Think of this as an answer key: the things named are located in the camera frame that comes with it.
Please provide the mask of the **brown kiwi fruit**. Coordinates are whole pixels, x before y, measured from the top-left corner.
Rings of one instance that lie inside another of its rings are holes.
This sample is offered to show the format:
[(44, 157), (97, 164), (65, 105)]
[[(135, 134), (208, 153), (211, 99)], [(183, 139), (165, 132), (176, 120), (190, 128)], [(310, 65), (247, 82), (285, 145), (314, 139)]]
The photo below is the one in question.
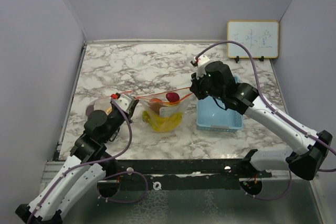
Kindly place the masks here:
[(161, 103), (151, 103), (150, 104), (150, 109), (156, 114), (160, 114), (160, 108), (162, 107), (165, 107), (165, 105)]

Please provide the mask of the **clear zip top bag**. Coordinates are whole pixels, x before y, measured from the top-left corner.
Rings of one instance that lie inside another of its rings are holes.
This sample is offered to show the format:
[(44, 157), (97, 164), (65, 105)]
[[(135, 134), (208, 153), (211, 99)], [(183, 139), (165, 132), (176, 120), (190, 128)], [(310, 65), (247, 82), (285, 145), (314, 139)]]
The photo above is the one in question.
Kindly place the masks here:
[[(115, 93), (128, 93), (130, 96), (131, 95), (131, 91), (123, 91), (123, 92), (115, 92)], [(108, 95), (108, 96), (105, 96), (105, 97), (101, 97), (101, 98), (98, 98), (98, 99), (95, 99), (94, 101), (90, 102), (87, 107), (86, 107), (86, 111), (85, 111), (85, 115), (86, 115), (86, 118), (88, 119), (90, 117), (90, 114), (93, 112), (93, 111), (96, 111), (96, 110), (101, 110), (101, 111), (104, 111), (105, 114), (112, 118), (112, 116), (109, 116), (109, 114), (113, 111), (113, 110), (116, 110), (115, 113), (113, 113), (112, 115), (113, 116), (119, 116), (121, 119), (124, 120), (124, 116), (122, 115), (122, 113), (120, 112), (120, 110), (122, 110), (114, 101), (114, 99), (111, 98), (111, 95)]]

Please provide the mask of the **clear zip bag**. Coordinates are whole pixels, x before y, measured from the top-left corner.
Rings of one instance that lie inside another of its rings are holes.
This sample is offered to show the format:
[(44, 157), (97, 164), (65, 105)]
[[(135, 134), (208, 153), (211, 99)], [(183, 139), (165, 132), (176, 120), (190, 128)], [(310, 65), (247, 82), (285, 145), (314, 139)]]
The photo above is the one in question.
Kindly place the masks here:
[[(123, 91), (123, 92), (115, 92), (115, 93), (128, 93), (130, 96), (131, 95), (131, 91)], [(120, 110), (122, 110), (114, 101), (114, 99), (111, 98), (111, 95), (108, 95), (108, 96), (105, 96), (105, 97), (101, 97), (101, 98), (98, 98), (98, 99), (95, 99), (94, 101), (90, 102), (87, 107), (86, 107), (86, 111), (85, 111), (85, 115), (86, 115), (86, 118), (88, 119), (90, 117), (90, 114), (93, 112), (93, 111), (96, 111), (96, 110), (101, 110), (101, 111), (104, 111), (105, 114), (112, 118), (112, 116), (109, 116), (109, 114), (113, 111), (113, 110), (116, 110), (115, 113), (113, 113), (112, 115), (113, 116), (119, 116), (121, 119), (124, 120), (124, 116), (122, 115), (122, 113), (120, 112)]]
[[(166, 93), (168, 92), (178, 93), (180, 96), (180, 100), (175, 103), (169, 103), (165, 97)], [(162, 104), (164, 104), (165, 107), (160, 108), (160, 114), (158, 115), (162, 118), (166, 118), (177, 112), (182, 112), (183, 117), (184, 117), (184, 113), (189, 105), (191, 97), (192, 97), (192, 92), (190, 91), (189, 87), (186, 87), (186, 88), (180, 88), (180, 89), (165, 91), (161, 93), (151, 94), (151, 95), (144, 95), (141, 97), (137, 97), (137, 99), (139, 99), (139, 102), (143, 107), (143, 111), (147, 111), (148, 113), (150, 112), (154, 113), (150, 109), (150, 104), (151, 104), (150, 100), (152, 98), (161, 99), (163, 101)]]

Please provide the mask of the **yellow banana bunch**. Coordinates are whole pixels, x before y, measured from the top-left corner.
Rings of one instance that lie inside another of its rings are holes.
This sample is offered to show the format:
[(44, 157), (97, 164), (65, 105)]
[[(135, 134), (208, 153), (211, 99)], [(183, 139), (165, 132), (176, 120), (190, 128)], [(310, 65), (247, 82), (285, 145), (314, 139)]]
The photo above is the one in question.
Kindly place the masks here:
[(142, 120), (147, 123), (154, 131), (163, 133), (175, 129), (182, 121), (183, 113), (177, 112), (173, 115), (162, 118), (156, 113), (142, 112)]

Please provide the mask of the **magenta sweet potato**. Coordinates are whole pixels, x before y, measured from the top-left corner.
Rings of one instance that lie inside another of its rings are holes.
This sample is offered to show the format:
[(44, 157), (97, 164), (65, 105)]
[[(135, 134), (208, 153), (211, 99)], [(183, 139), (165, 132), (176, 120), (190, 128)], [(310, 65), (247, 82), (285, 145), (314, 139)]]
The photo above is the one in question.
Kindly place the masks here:
[(180, 96), (176, 92), (168, 92), (166, 93), (165, 97), (169, 103), (175, 103), (180, 100)]

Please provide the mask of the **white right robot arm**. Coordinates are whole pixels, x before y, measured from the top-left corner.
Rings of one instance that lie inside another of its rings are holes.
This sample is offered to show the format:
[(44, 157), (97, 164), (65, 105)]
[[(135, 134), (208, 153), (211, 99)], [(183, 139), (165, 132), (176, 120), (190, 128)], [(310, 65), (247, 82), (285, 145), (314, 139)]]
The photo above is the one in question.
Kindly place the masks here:
[(245, 115), (269, 129), (289, 146), (279, 151), (251, 151), (241, 164), (246, 177), (263, 170), (289, 170), (298, 177), (312, 180), (328, 154), (332, 135), (312, 130), (272, 104), (247, 83), (236, 82), (228, 65), (208, 58), (192, 60), (197, 71), (191, 75), (190, 91), (199, 100), (212, 97), (224, 110)]

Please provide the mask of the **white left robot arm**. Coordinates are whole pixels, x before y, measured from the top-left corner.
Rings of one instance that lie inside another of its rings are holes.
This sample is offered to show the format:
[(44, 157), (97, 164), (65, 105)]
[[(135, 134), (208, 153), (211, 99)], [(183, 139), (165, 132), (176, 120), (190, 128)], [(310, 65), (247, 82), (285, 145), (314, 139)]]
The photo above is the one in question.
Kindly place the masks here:
[(115, 159), (106, 143), (117, 135), (123, 123), (131, 124), (138, 99), (116, 93), (110, 98), (110, 113), (92, 110), (84, 131), (75, 141), (70, 155), (46, 188), (30, 203), (21, 204), (15, 213), (24, 223), (62, 223), (69, 210), (99, 180), (115, 175)]

